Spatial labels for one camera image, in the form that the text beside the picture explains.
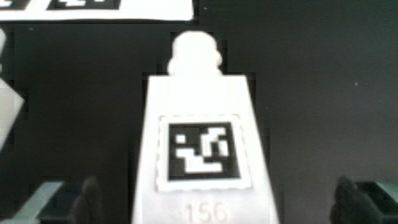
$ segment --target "black and white marker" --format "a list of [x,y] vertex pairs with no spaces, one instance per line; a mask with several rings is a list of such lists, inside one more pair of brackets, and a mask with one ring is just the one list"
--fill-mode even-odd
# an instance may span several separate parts
[[244,75],[225,76],[210,35],[175,41],[150,77],[134,224],[278,224]]
[[[0,29],[0,55],[4,50],[4,44],[6,44],[6,34]],[[11,127],[17,120],[17,115],[22,109],[22,105],[24,105],[24,98],[19,95],[8,83],[4,82],[4,80],[0,79],[0,152]]]

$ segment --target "printed number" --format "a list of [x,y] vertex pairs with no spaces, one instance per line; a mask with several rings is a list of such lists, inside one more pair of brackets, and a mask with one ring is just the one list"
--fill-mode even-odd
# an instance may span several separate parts
[[200,202],[187,205],[189,223],[226,223],[228,210],[221,202]]

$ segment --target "rounded top knob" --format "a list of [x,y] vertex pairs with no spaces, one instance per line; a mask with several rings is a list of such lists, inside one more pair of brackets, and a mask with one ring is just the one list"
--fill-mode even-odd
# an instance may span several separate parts
[[221,76],[221,63],[223,57],[214,37],[202,31],[184,32],[173,43],[170,75],[178,77]]

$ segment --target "white paper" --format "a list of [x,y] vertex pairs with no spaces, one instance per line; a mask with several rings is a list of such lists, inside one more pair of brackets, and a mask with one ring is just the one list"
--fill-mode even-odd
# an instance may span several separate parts
[[[10,8],[11,1],[17,0],[0,0],[0,21],[79,19],[152,19],[187,21],[194,18],[193,0],[122,0],[118,9],[68,10],[49,10],[52,0],[29,0],[26,9],[15,10]],[[65,2],[70,6],[84,7],[90,1],[102,3],[109,0],[58,1],[61,3]]]

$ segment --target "white plastic part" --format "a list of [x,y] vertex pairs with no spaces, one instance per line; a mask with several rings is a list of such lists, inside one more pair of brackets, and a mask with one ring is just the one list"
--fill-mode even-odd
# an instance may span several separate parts
[[[6,34],[0,29],[0,55],[4,50],[4,44],[6,44]],[[17,115],[22,109],[22,105],[24,105],[24,98],[20,97],[11,86],[0,79],[0,152],[11,127],[15,124]]]
[[134,224],[278,224],[246,76],[223,76],[216,40],[177,38],[150,77]]
[[221,76],[221,53],[214,37],[200,31],[187,31],[173,44],[170,75],[182,78]]

